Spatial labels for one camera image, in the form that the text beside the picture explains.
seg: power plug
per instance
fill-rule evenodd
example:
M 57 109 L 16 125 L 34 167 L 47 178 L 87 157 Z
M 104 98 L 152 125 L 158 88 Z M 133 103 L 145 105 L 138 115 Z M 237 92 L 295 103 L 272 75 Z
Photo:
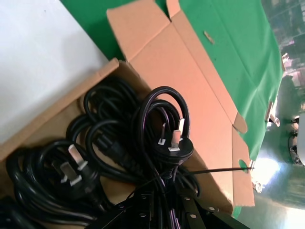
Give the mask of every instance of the power plug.
M 62 177 L 60 183 L 55 184 L 59 193 L 72 200 L 88 198 L 94 206 L 106 212 L 113 204 L 104 193 L 99 171 L 89 166 L 75 145 L 71 145 L 68 151 L 76 162 L 77 168 L 74 168 L 69 162 L 64 162 L 61 165 L 56 161 L 52 163 L 52 166 Z
M 169 171 L 165 178 L 170 179 L 172 171 L 185 162 L 194 151 L 194 146 L 187 136 L 182 135 L 184 119 L 180 119 L 179 128 L 171 132 L 165 132 L 165 124 L 162 126 L 160 139 L 153 145 L 154 158 L 161 163 L 163 171 Z

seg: black plug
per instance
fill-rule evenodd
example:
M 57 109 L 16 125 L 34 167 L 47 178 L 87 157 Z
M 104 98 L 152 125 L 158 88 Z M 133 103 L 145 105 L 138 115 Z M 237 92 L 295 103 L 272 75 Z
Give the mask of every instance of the black plug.
M 56 161 L 52 163 L 62 177 L 60 184 L 56 184 L 59 193 L 72 200 L 88 198 L 98 209 L 103 212 L 108 211 L 113 204 L 102 188 L 99 171 L 88 165 L 74 145 L 71 145 L 68 151 L 76 162 L 77 168 L 73 168 L 69 162 L 61 165 Z
M 105 156 L 111 158 L 111 160 L 125 168 L 129 173 L 139 177 L 143 176 L 143 171 L 139 163 L 137 163 L 117 139 L 112 140 L 105 134 L 97 134 L 94 139 L 94 144 Z
M 191 140 L 182 136 L 184 119 L 179 121 L 179 129 L 165 133 L 165 123 L 162 126 L 161 138 L 155 141 L 153 156 L 161 164 L 162 172 L 168 171 L 163 178 L 172 178 L 173 169 L 185 162 L 194 151 Z

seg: cardboard flap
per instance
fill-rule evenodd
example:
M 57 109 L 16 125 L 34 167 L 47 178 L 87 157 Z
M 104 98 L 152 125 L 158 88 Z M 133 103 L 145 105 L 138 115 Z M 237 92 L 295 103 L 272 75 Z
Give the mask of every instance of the cardboard flap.
M 167 0 L 167 3 L 168 10 L 171 10 L 170 15 L 173 14 L 171 16 L 172 24 L 175 26 L 177 32 L 184 40 L 185 46 L 193 56 L 194 61 L 196 61 L 196 64 L 212 88 L 231 123 L 241 133 L 247 132 L 247 124 L 245 120 L 238 113 L 233 100 L 231 99 L 223 81 L 218 75 L 217 70 L 201 44 L 201 41 L 195 33 L 192 25 L 187 20 L 187 17 L 182 10 L 177 12 L 178 8 L 180 8 L 178 0 Z
M 178 0 L 166 0 L 166 6 L 170 18 L 181 11 L 180 3 Z
M 233 167 L 240 167 L 239 160 L 250 165 L 248 146 L 232 127 Z M 250 172 L 233 172 L 234 205 L 254 206 L 254 194 Z
M 107 18 L 121 51 L 129 62 L 170 24 L 152 0 L 138 0 L 109 9 Z

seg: black metal frame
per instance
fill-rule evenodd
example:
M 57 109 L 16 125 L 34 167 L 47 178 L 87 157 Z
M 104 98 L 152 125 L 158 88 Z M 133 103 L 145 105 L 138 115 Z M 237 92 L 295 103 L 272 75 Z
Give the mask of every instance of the black metal frame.
M 192 190 L 175 190 L 171 198 L 176 209 L 176 217 L 181 229 L 249 229 L 230 215 L 197 198 Z M 148 187 L 135 191 L 134 196 L 116 208 L 99 217 L 86 229 L 156 229 L 164 228 L 158 194 Z

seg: box flap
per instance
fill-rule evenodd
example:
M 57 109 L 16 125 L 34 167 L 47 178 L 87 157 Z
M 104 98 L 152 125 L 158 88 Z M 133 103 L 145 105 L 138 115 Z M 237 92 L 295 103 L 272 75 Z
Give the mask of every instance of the box flap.
M 153 0 L 134 1 L 107 10 L 107 18 L 127 61 L 170 24 Z
M 232 128 L 233 167 L 239 167 L 239 160 L 250 164 L 248 146 L 238 132 Z M 234 205 L 254 206 L 254 193 L 251 173 L 244 171 L 233 172 Z
M 186 100 L 190 138 L 206 167 L 232 167 L 232 126 L 244 133 L 246 123 L 177 2 L 168 0 L 172 22 L 152 0 L 108 10 L 107 17 L 128 62 L 148 86 L 173 87 Z M 168 95 L 160 98 L 179 107 Z M 212 177 L 233 203 L 233 172 Z
M 17 134 L 11 137 L 4 144 L 0 145 L 0 161 L 4 160 L 12 151 L 18 148 L 26 139 L 28 139 L 42 125 L 49 121 L 52 117 L 58 114 L 66 106 L 86 93 L 90 88 L 95 86 L 97 82 L 109 75 L 112 71 L 119 67 L 117 59 L 112 59 L 109 63 L 103 66 L 92 77 L 87 78 L 73 90 L 68 92 L 64 97 L 50 106 L 47 110 L 37 116 L 32 122 L 21 129 Z

